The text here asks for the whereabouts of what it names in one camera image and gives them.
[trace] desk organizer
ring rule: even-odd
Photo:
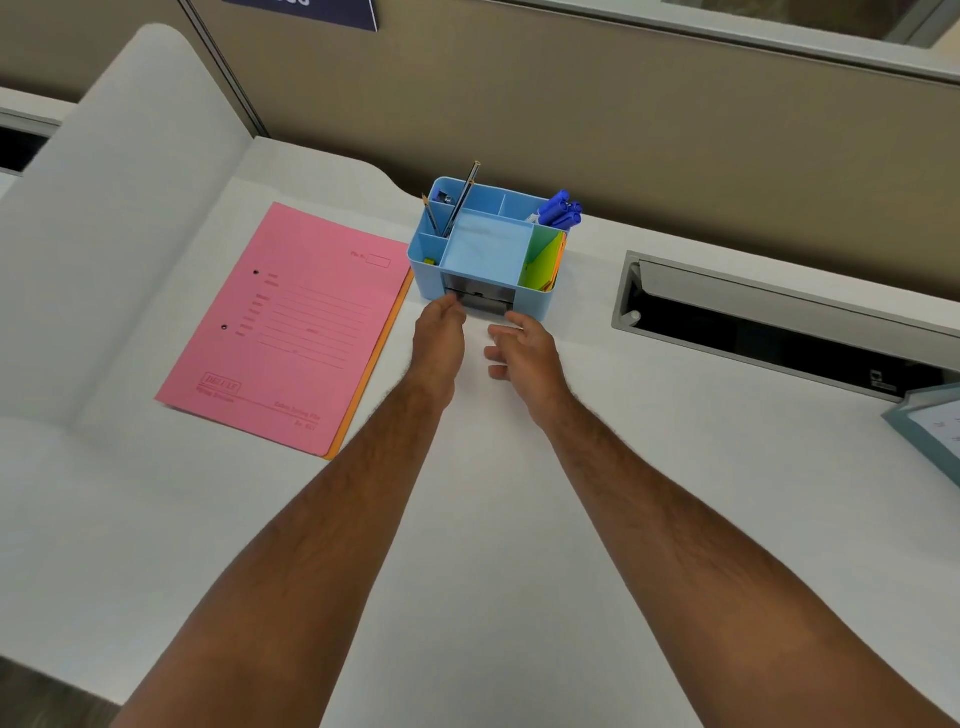
[[[437,202],[439,192],[460,199],[466,183],[441,177],[430,189],[429,205],[444,231],[454,205]],[[565,232],[525,222],[546,200],[509,189],[475,184],[448,238],[434,234],[423,210],[407,255],[424,298],[456,293],[464,305],[499,315],[513,310],[542,320],[555,285],[528,288],[530,266]],[[435,264],[425,262],[433,260]]]

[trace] pen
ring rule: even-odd
[[[423,206],[426,207],[426,215],[430,218],[430,225],[433,226],[434,234],[440,234],[440,226],[437,225],[437,218],[433,216],[433,210],[430,209],[430,201],[426,199],[426,195],[423,195]]]
[[[583,218],[579,212],[574,212],[571,209],[569,212],[565,212],[556,220],[552,220],[549,223],[549,227],[556,228],[557,230],[569,231],[574,225],[580,225],[582,219]]]
[[[540,209],[528,217],[526,221],[528,223],[540,223],[541,225],[547,225],[544,220],[549,220],[551,217],[556,216],[557,210],[563,209],[564,205],[566,205],[569,200],[570,193],[565,189],[562,189],[556,195],[543,203],[540,206]]]
[[[473,163],[473,169],[470,170],[470,174],[467,177],[467,183],[464,185],[464,192],[460,195],[460,199],[457,200],[457,204],[453,208],[453,212],[450,214],[450,220],[446,223],[446,228],[444,229],[444,234],[442,237],[448,237],[453,232],[453,223],[457,219],[457,215],[460,214],[461,208],[464,206],[464,202],[467,201],[467,195],[470,193],[470,190],[473,188],[473,181],[476,180],[477,171],[480,169],[480,162],[475,161]]]

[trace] paper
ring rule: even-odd
[[[910,412],[907,417],[960,458],[960,401]]]
[[[557,279],[560,271],[560,261],[564,254],[566,235],[558,232],[543,251],[524,268],[523,283],[525,288],[535,291],[548,291]]]
[[[408,272],[404,244],[274,204],[156,398],[326,455]]]

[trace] green sticky note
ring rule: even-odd
[[[563,246],[564,234],[558,232],[557,236],[543,249],[543,252],[524,267],[523,275],[520,277],[520,285],[524,288],[533,288],[535,291],[546,288],[557,271],[557,257],[560,255]]]

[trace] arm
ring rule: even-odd
[[[320,724],[464,358],[452,297],[356,437],[240,553],[115,728]]]
[[[718,726],[956,726],[777,561],[634,454],[570,393],[535,320],[491,327],[509,379],[546,433],[694,710]]]

